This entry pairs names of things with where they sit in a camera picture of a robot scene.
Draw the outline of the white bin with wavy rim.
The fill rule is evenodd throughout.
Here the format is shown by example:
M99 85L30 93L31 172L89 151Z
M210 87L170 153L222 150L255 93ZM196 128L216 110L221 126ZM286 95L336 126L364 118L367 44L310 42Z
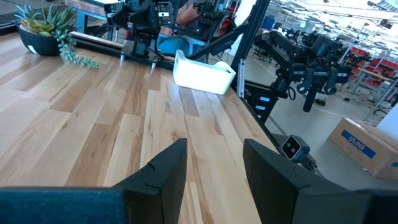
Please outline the white bin with wavy rim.
M235 76L225 62L209 65L186 58L181 50L175 53L173 77L178 86L224 95Z

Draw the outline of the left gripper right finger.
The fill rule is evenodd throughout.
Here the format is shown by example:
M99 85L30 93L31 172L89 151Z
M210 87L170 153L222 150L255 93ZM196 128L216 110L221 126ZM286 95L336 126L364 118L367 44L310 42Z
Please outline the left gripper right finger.
M291 224L299 190L310 185L296 173L302 167L253 139L244 140L243 161L261 223Z

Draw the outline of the red storage bins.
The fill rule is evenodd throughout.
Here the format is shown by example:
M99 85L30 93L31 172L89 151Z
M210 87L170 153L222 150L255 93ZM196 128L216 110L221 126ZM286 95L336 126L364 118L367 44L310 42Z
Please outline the red storage bins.
M384 58L373 58L369 52L353 47L345 58L345 65L352 66L349 80L356 83L364 75L360 84L371 89L377 88L382 82L394 78L394 72L398 71L398 62L394 63Z

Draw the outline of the black controller box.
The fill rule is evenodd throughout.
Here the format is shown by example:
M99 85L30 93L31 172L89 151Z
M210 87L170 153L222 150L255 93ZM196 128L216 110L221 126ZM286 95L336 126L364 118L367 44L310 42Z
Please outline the black controller box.
M277 100L278 98L270 91L255 92L250 100L250 106L262 123L265 123Z

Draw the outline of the person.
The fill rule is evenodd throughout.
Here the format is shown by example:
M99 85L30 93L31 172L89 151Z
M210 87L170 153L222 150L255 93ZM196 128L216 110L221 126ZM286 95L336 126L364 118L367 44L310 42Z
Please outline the person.
M195 29L200 13L194 7L194 4L201 4L207 0L187 0L184 5L178 9L175 25L185 29ZM174 56L177 50L181 50L185 55L190 54L190 43L179 35L173 35L173 29L170 27L161 27L158 37L157 48L162 54Z

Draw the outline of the blue-grey metal table frame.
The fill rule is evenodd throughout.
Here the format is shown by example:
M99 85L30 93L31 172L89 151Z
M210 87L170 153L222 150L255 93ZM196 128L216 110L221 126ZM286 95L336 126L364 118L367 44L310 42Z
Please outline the blue-grey metal table frame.
M106 21L105 3L100 0L65 0L65 5L72 7L77 12L78 32L87 32L89 17Z

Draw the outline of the potted succulent plant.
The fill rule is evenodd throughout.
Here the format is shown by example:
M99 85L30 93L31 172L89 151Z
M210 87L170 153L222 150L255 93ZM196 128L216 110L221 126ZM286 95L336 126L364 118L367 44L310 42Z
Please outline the potted succulent plant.
M94 60L76 54L77 42L72 37L75 14L70 6L63 10L54 5L46 9L16 6L15 16L19 19L17 28L22 43L33 54L46 57L63 55L71 63L98 68Z

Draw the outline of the silver metal bracket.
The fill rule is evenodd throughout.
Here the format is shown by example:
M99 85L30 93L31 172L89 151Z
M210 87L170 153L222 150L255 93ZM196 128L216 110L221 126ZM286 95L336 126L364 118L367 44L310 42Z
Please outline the silver metal bracket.
M239 63L239 70L237 73L237 90L236 93L240 98L244 98L245 94L245 60L241 59Z

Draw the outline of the cardboard shipping box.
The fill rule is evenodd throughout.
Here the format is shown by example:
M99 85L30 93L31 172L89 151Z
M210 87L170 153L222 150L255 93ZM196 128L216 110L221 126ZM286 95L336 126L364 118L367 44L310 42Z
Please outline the cardboard shipping box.
M398 141L368 123L342 118L329 139L375 177L398 180Z

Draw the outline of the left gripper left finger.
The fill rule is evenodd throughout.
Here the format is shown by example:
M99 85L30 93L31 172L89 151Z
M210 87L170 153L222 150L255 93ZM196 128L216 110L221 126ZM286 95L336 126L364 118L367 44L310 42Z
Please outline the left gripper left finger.
M177 224L187 176L187 139L180 138L115 185L128 224Z

